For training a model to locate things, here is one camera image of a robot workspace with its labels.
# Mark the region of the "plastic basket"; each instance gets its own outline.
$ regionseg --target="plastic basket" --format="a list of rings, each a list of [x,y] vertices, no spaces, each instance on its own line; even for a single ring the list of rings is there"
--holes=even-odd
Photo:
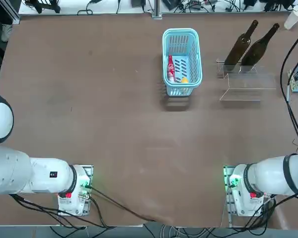
[[[163,81],[169,96],[189,96],[202,82],[202,63],[198,33],[191,28],[168,29],[162,36]],[[175,77],[188,83],[170,83],[168,56],[172,55]]]

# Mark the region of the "wine bottle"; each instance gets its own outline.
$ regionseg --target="wine bottle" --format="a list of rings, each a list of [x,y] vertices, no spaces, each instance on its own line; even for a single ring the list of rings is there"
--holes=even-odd
[[[254,66],[259,60],[263,57],[267,45],[273,35],[279,28],[279,24],[275,23],[274,26],[267,32],[267,34],[262,38],[256,41],[246,52],[245,56],[242,59],[242,66]]]
[[[248,28],[248,30],[246,31],[246,33],[241,34],[237,38],[237,41],[235,42],[233,48],[230,50],[226,60],[224,61],[224,66],[226,70],[233,70],[234,66],[237,64],[239,59],[243,56],[243,54],[250,45],[250,37],[253,34],[257,25],[258,21],[254,20]]]

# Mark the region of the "brown table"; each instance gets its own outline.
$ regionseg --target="brown table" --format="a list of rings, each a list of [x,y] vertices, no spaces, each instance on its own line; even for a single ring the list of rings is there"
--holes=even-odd
[[[168,225],[227,227],[223,165],[257,162],[296,150],[280,90],[270,100],[222,104],[215,62],[252,20],[259,39],[284,13],[165,16],[99,15],[23,18],[13,27],[0,74],[0,94],[15,125],[5,146],[32,157],[93,164],[94,186],[132,210]],[[172,27],[197,30],[203,82],[187,111],[163,105],[161,38]],[[280,29],[262,65],[278,78],[298,37]],[[298,60],[298,47],[285,70]],[[298,119],[298,95],[292,96]],[[30,199],[57,206],[55,195]],[[141,220],[99,198],[110,225]],[[298,229],[298,200],[275,212],[271,227]],[[88,217],[99,222],[93,208]],[[0,195],[0,225],[50,225]]]

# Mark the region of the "paper cup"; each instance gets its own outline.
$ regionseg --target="paper cup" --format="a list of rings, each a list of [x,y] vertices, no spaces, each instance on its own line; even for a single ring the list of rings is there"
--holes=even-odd
[[[294,6],[292,12],[288,16],[287,20],[284,23],[284,27],[287,30],[290,30],[293,25],[295,25],[298,22],[298,5]]]

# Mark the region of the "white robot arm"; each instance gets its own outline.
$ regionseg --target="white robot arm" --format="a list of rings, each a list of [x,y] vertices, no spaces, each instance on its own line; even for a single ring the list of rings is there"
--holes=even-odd
[[[0,143],[11,134],[13,112],[0,96]],[[30,158],[27,154],[0,146],[0,194],[58,193],[59,209],[86,215],[92,166],[87,174],[81,165],[68,165],[55,158]]]
[[[230,176],[229,185],[237,215],[253,216],[263,204],[264,194],[298,193],[298,155],[279,156],[249,165],[240,164]]]

